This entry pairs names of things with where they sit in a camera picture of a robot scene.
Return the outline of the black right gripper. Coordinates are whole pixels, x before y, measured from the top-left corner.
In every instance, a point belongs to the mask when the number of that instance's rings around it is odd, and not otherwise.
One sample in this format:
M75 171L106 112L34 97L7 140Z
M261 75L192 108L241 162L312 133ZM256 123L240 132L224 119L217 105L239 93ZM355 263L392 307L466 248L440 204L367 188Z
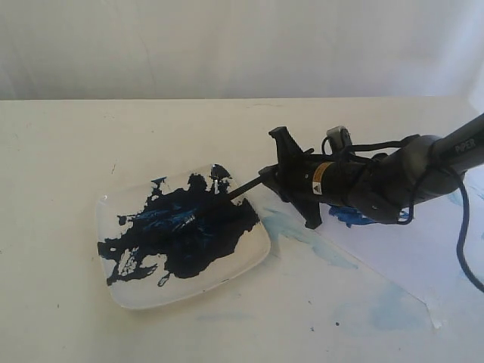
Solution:
M276 143L278 162L259 170L264 186L291 203L308 229L321 225L320 204L350 206L355 184L355 163L333 160L314 149L302 150L286 126L268 134Z

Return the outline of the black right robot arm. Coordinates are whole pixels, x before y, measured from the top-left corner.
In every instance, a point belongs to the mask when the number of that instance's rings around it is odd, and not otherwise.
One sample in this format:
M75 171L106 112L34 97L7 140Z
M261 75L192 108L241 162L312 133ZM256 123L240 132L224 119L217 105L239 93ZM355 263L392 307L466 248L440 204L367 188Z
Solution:
M269 134L278 162L259 171L262 183L291 203L311 229L321 224L323 203L397 224L403 209L450 194L468 169L483 163L482 116L444 138L411 135L377 144L354 145L349 131L337 126L325 138L330 154L302 150L284 126Z

